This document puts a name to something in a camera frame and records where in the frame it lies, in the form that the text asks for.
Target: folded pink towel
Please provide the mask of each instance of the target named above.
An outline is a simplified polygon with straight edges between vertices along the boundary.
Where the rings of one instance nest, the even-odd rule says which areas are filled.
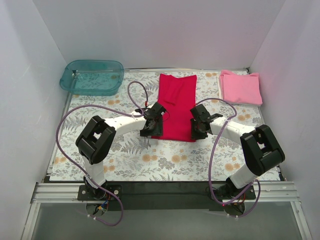
[[[219,78],[221,95],[232,104],[262,105],[259,90],[259,73],[237,75],[228,70],[222,70]]]

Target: glass panel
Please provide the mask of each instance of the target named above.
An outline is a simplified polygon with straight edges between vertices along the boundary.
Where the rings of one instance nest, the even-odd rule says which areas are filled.
[[[247,209],[251,206],[252,203],[246,203]],[[109,211],[102,218],[112,222],[119,215],[118,211]],[[83,203],[42,203],[32,239],[299,240],[302,237],[290,202],[260,202],[251,214],[238,220],[209,214],[207,209],[126,210],[116,227],[87,217]]]

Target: leaf pattern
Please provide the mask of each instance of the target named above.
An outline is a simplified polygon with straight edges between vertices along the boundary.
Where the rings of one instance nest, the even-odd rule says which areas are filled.
[[[240,75],[246,71],[236,72]],[[113,79],[110,73],[82,73],[78,76],[78,83],[87,88],[100,87],[99,84],[109,84]],[[181,78],[197,75],[196,102],[219,96],[217,80],[219,72],[164,72]],[[122,86],[113,96],[85,96],[73,95],[69,109],[85,104],[96,104],[116,109],[121,112],[131,113],[136,107],[130,101],[127,94],[127,86],[131,81],[138,80],[146,86],[149,104],[158,99],[160,72],[125,72]],[[133,84],[130,88],[133,99],[141,106],[144,105],[145,91]],[[205,101],[203,105],[211,113],[219,113],[228,117],[233,114],[232,109],[219,101]],[[255,106],[236,105],[240,118],[234,121],[250,126],[263,124],[259,109]],[[84,167],[82,156],[75,145],[75,141],[88,121],[95,115],[102,118],[114,118],[119,115],[104,109],[95,107],[81,108],[67,117],[60,137],[62,148],[78,164]],[[170,140],[157,140],[139,136],[139,131],[133,131],[114,139],[108,156],[103,161],[104,176],[108,181],[207,181],[208,166],[213,143],[217,136],[209,135],[204,140],[197,142],[181,142]],[[212,163],[213,181],[224,181],[235,173],[237,168],[245,163],[242,148],[235,142],[222,137],[216,147]],[[62,153],[57,150],[54,160],[50,165],[52,173],[51,181],[82,181],[84,174]],[[277,181],[279,174],[276,168],[271,169],[260,180]]]

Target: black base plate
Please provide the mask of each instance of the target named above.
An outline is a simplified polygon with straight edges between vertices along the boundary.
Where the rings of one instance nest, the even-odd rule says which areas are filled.
[[[119,199],[121,199],[121,196],[122,196],[122,186],[121,185],[108,185],[105,189],[107,189],[108,191],[110,191],[112,193],[115,193],[115,191],[117,191],[116,196]],[[104,196],[103,198],[97,200],[89,192],[87,192],[86,185],[81,185],[79,187],[77,199],[79,201],[105,201],[105,200],[107,200],[107,197]],[[110,201],[116,201],[116,199],[112,196],[110,198]]]
[[[87,192],[85,185],[79,187],[79,201],[96,201]],[[209,209],[210,211],[223,211],[224,208],[212,200],[205,181],[190,182],[134,182],[134,181],[108,181],[107,190],[119,191],[123,206],[126,210],[170,210],[170,209]],[[251,186],[245,193],[245,199],[256,198]],[[227,196],[217,196],[219,200],[230,199]],[[110,204],[108,211],[119,211],[119,204]]]

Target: red towel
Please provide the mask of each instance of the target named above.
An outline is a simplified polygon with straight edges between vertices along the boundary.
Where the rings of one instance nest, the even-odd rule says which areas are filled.
[[[197,76],[176,78],[160,75],[158,102],[167,110],[163,116],[163,136],[154,139],[195,142],[191,139],[190,109],[196,104]]]

